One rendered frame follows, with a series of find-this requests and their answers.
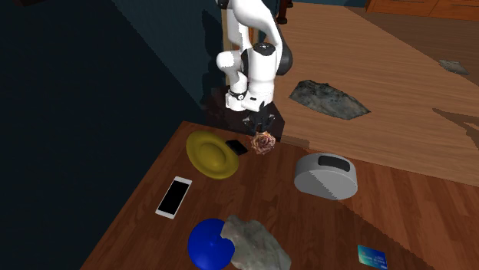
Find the grey rock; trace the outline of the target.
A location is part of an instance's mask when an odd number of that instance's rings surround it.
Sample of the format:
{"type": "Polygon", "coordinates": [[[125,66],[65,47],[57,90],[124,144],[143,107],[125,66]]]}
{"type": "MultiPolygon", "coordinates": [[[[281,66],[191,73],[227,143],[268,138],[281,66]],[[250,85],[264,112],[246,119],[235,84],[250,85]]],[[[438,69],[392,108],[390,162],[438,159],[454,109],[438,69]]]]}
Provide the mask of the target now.
{"type": "Polygon", "coordinates": [[[290,270],[291,258],[276,238],[257,220],[248,222],[230,215],[220,236],[229,239],[235,252],[230,260],[239,270],[290,270]]]}

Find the large grey mottled flat slab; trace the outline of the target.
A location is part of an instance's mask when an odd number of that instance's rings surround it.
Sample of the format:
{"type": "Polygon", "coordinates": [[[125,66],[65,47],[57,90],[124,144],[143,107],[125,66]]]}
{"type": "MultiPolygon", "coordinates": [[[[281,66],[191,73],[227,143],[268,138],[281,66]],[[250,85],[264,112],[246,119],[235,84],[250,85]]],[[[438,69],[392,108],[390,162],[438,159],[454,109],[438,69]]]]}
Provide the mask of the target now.
{"type": "Polygon", "coordinates": [[[316,112],[351,120],[370,113],[370,110],[354,97],[330,86],[312,80],[300,81],[289,98],[316,112]]]}

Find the white smartphone black screen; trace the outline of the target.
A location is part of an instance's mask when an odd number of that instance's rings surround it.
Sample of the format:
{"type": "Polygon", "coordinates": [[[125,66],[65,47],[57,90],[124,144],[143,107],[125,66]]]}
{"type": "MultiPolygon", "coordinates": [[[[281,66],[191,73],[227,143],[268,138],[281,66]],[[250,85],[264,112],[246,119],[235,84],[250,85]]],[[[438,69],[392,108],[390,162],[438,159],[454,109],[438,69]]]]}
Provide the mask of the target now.
{"type": "Polygon", "coordinates": [[[156,208],[155,213],[168,219],[174,219],[191,183],[190,179],[176,176],[156,208]]]}

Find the grey round speaker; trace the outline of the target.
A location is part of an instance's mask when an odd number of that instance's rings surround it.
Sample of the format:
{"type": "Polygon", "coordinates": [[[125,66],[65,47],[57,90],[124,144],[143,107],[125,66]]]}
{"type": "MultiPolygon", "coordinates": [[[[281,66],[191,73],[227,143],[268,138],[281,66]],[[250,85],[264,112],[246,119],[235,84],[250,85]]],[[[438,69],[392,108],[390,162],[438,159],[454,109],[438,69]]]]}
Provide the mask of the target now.
{"type": "Polygon", "coordinates": [[[332,153],[312,153],[296,163],[298,191],[330,200],[348,199],[358,191],[354,164],[332,153]]]}

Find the teal card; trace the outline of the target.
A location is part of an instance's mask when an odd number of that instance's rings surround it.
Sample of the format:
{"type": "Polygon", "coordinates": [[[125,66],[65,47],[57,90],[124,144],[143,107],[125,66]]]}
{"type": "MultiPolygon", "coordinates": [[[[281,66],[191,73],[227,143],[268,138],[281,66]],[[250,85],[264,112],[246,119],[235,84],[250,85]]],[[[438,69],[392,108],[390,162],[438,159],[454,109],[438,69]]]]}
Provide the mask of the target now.
{"type": "Polygon", "coordinates": [[[387,260],[384,252],[380,252],[363,245],[358,245],[358,260],[363,265],[371,266],[381,270],[388,270],[387,260]]]}

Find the brown dried rose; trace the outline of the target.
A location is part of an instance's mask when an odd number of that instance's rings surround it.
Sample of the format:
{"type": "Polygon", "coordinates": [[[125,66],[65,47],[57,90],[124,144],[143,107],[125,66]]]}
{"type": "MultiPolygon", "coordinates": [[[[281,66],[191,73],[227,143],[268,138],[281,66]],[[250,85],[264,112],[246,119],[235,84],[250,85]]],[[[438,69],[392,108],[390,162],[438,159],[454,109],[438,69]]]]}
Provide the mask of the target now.
{"type": "Polygon", "coordinates": [[[276,138],[268,131],[259,133],[251,139],[251,147],[256,154],[266,154],[270,152],[276,144],[276,138]]]}

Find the small black phone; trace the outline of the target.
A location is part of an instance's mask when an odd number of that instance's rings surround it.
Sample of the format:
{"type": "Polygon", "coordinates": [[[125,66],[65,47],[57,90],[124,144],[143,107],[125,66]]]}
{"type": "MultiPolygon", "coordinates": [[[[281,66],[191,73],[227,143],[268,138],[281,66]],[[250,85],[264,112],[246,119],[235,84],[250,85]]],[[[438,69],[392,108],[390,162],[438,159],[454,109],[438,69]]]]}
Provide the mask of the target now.
{"type": "Polygon", "coordinates": [[[225,144],[237,155],[241,156],[248,152],[248,149],[238,140],[227,140],[225,144]]]}

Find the yellow plate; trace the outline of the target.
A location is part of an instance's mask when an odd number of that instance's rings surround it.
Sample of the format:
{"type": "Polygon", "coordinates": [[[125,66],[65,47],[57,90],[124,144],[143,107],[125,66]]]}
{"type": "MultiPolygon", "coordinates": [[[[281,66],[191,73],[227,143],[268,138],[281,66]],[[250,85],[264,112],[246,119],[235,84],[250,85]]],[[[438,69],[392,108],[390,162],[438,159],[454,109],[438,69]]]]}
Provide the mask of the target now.
{"type": "Polygon", "coordinates": [[[192,132],[187,138],[186,150],[193,166],[209,178],[226,179],[238,170],[238,156],[225,140],[209,131],[192,132]]]}

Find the small grey mottled flat slab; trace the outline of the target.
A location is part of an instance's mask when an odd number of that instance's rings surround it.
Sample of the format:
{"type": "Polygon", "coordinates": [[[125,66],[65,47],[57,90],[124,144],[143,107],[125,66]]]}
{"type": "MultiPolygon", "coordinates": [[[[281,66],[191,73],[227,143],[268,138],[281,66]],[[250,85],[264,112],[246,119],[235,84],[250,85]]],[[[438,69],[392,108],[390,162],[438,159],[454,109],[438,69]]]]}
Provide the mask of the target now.
{"type": "Polygon", "coordinates": [[[469,72],[461,65],[460,61],[440,60],[439,64],[446,71],[449,71],[455,74],[469,75],[469,72]]]}

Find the dark wooden furniture leg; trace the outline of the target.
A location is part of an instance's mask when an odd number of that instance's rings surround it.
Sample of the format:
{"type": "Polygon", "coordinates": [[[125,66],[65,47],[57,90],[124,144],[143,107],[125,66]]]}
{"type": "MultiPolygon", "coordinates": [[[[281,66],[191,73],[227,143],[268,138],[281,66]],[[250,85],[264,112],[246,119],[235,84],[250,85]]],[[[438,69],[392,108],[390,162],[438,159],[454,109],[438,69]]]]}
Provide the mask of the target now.
{"type": "Polygon", "coordinates": [[[276,21],[280,25],[284,25],[288,22],[286,18],[286,12],[288,8],[293,6],[292,0],[279,0],[279,10],[276,16],[276,21]]]}

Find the dark robot stand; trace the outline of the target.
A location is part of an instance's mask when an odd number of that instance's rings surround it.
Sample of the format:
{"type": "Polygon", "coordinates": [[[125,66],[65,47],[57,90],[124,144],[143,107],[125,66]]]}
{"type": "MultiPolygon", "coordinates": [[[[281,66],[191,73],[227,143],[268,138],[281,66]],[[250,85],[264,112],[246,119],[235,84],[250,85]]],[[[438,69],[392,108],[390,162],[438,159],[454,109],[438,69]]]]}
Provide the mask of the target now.
{"type": "MultiPolygon", "coordinates": [[[[225,96],[229,89],[229,86],[215,87],[211,89],[210,94],[203,96],[200,104],[206,114],[206,125],[252,136],[252,125],[243,123],[243,119],[247,118],[250,112],[248,110],[236,112],[226,108],[225,96]]],[[[285,121],[273,102],[266,109],[269,114],[275,116],[275,120],[268,131],[277,141],[280,141],[285,121]]]]}

